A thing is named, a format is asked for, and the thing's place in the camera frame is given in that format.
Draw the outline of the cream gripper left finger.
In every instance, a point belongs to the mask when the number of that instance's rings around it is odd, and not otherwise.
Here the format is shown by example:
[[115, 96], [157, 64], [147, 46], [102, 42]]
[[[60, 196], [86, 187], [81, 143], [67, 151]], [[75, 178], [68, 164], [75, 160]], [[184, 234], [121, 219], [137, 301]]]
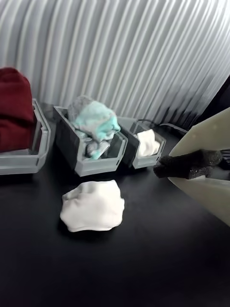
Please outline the cream gripper left finger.
[[222, 150], [230, 148], [230, 109], [194, 125], [168, 156], [159, 160], [163, 167], [215, 166]]

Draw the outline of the cream gripper right finger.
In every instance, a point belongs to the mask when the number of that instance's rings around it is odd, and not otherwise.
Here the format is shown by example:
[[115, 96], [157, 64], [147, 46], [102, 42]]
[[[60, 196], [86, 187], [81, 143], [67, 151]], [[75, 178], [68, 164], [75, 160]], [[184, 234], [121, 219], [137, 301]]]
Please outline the cream gripper right finger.
[[206, 177], [185, 179], [156, 176], [169, 179], [178, 189], [205, 207], [226, 225], [230, 225], [230, 180]]

